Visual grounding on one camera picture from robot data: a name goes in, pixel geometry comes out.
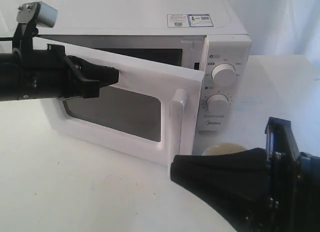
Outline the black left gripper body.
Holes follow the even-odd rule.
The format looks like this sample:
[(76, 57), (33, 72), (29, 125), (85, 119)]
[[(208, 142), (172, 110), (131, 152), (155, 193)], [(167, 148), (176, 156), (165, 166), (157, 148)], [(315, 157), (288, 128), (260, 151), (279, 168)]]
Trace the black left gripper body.
[(66, 55), (65, 47), (47, 44), (44, 51), (46, 64), (36, 70), (32, 88), (35, 98), (96, 98), (100, 82), (86, 78), (82, 66)]

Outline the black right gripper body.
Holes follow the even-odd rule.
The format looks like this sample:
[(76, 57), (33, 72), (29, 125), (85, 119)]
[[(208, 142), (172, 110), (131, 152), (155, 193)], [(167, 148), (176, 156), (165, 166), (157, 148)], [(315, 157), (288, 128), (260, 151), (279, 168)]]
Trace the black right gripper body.
[(319, 231), (320, 158), (298, 149), (289, 120), (270, 117), (266, 128), (274, 231)]

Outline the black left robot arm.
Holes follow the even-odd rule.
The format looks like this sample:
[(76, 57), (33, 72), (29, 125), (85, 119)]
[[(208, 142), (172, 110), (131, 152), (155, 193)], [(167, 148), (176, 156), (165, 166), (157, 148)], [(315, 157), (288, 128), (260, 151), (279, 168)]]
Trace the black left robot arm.
[(12, 52), (0, 55), (1, 101), (97, 98), (101, 88), (119, 81), (119, 69), (67, 55), (63, 45), (35, 50), (38, 33), (36, 23), (19, 23), (9, 39)]

